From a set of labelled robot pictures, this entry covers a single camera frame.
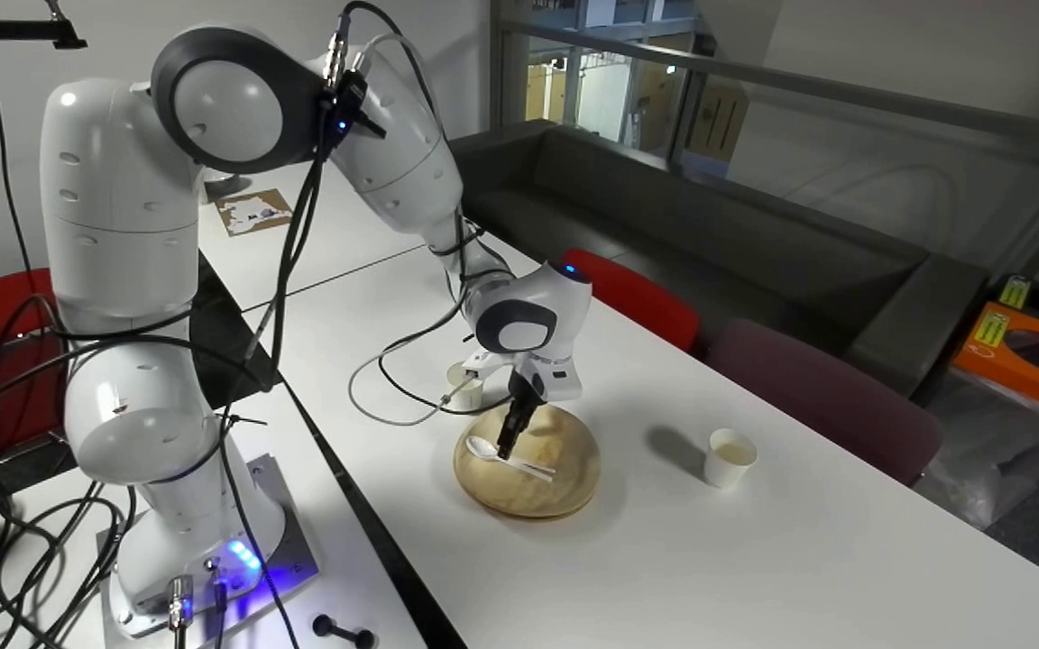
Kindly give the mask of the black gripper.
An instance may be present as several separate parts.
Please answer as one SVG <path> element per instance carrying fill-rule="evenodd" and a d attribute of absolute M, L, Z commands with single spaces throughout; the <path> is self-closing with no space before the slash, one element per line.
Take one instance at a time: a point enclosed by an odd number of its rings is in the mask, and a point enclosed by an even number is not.
<path fill-rule="evenodd" d="M 509 458 L 520 433 L 532 425 L 532 416 L 546 404 L 540 383 L 514 375 L 509 378 L 509 413 L 498 433 L 498 458 Z"/>

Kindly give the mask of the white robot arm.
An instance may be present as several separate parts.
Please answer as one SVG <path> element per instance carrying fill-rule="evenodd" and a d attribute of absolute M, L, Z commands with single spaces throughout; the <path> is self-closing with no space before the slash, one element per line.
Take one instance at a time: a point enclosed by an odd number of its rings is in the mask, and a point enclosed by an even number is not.
<path fill-rule="evenodd" d="M 64 387 L 64 433 L 82 473 L 148 498 L 117 568 L 117 590 L 140 611 L 179 581 L 256 589 L 286 534 L 280 504 L 221 438 L 189 326 L 203 260 L 269 304 L 296 258 L 288 217 L 256 196 L 213 206 L 205 182 L 321 163 L 445 265 L 480 351 L 514 366 L 509 428 L 582 390 L 573 337 L 593 290 L 559 266 L 514 274 L 467 235 L 446 137 L 380 48 L 333 40 L 296 63 L 256 33 L 199 27 L 140 82 L 64 82 L 39 131 L 49 284 L 64 327 L 91 346 Z"/>

